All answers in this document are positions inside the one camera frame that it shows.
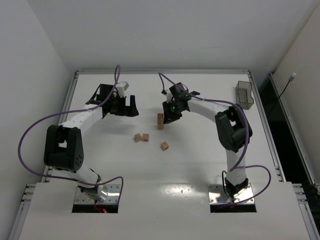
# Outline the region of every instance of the wooden block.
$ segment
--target wooden block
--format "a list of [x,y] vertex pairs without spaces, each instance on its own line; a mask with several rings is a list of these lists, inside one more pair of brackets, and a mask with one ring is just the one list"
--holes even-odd
[[158,117],[157,117],[157,120],[158,120],[158,125],[160,124],[163,124],[164,123],[164,114],[163,113],[158,113]]
[[164,129],[164,124],[158,124],[158,130],[163,130]]
[[161,143],[161,148],[162,148],[163,151],[167,150],[169,148],[168,143],[166,141]]
[[158,130],[163,130],[164,129],[164,114],[163,113],[158,113],[157,121],[158,121]]
[[142,137],[141,137],[140,133],[134,135],[134,139],[135,139],[136,142],[140,142],[142,140]]
[[142,135],[142,140],[143,140],[144,142],[149,142],[149,134],[144,133],[144,134]]

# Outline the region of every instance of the black cable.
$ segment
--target black cable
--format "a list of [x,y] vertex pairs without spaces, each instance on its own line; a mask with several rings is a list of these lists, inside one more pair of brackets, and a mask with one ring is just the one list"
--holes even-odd
[[185,86],[185,88],[186,88],[186,91],[187,91],[187,92],[189,92],[189,89],[188,89],[188,87],[187,87],[186,85],[184,85],[183,83],[182,83],[182,85],[183,85],[183,86]]
[[162,91],[161,91],[161,93],[162,93],[163,95],[167,95],[166,90],[165,90],[164,80],[162,79],[162,77],[161,77],[160,75],[159,75],[159,77],[160,77],[160,80],[161,80],[161,82],[162,82]]
[[118,89],[116,87],[114,88],[113,92],[116,93],[117,96],[119,96],[119,92],[118,92]]
[[227,175],[227,172],[225,170],[223,170],[221,173],[221,175],[222,175],[222,188],[223,188],[224,194],[230,198],[230,195],[227,194],[227,192],[226,192],[224,173],[225,173],[225,175]]
[[287,82],[287,84],[285,85],[283,91],[282,91],[281,94],[278,96],[277,100],[275,100],[275,103],[273,104],[271,110],[269,111],[268,115],[266,116],[266,119],[269,118],[270,114],[272,113],[273,109],[274,109],[275,106],[277,105],[277,103],[278,103],[279,99],[281,98],[282,94],[284,94],[284,92],[285,92],[285,90],[287,89],[287,87],[288,87],[288,85],[289,85],[290,82],[291,82],[290,80]]

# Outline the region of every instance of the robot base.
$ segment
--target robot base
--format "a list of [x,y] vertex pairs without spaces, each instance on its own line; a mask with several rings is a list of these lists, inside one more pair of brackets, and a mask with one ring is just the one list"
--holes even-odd
[[[209,203],[211,213],[256,213],[255,199],[251,198],[247,202],[239,205],[223,206],[232,202],[232,199],[224,192],[222,184],[208,186]],[[252,186],[249,184],[245,189],[234,195],[234,203],[248,199],[254,195]]]
[[[118,199],[120,193],[120,184],[106,184],[104,189],[107,189],[105,195],[107,198],[104,201],[98,201],[96,207],[99,209],[105,209],[109,214],[118,213]],[[98,213],[95,209],[95,201],[89,198],[85,193],[82,193],[77,187],[74,202],[73,202],[73,213]]]

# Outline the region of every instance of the metal base plate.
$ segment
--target metal base plate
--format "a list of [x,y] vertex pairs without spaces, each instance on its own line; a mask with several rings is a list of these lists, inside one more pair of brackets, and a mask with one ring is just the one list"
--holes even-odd
[[[97,206],[99,205],[117,205],[120,193],[120,184],[106,184],[104,185],[107,188],[107,198],[105,201],[97,202]],[[89,198],[85,193],[82,193],[80,189],[77,187],[73,205],[94,205],[95,201]]]
[[[222,204],[229,204],[232,202],[231,197],[227,196],[224,192],[222,184],[213,184],[208,186],[208,193],[209,193],[209,203],[211,206],[213,205],[222,205]],[[242,189],[236,195],[234,195],[234,203],[239,201],[249,199],[253,197],[254,193],[252,191],[251,184],[249,184],[245,189]],[[251,198],[247,202],[240,203],[240,205],[254,205],[255,199]]]

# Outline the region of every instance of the small wooden cube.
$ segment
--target small wooden cube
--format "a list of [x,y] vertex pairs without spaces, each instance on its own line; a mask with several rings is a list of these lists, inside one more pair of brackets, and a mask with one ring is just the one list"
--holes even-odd
[[162,148],[163,151],[167,150],[169,148],[168,143],[166,141],[161,143],[161,148]]
[[140,142],[142,140],[142,137],[141,137],[140,133],[134,135],[134,139],[135,139],[136,142]]
[[149,134],[144,133],[144,134],[142,135],[142,140],[143,140],[144,142],[149,142]]

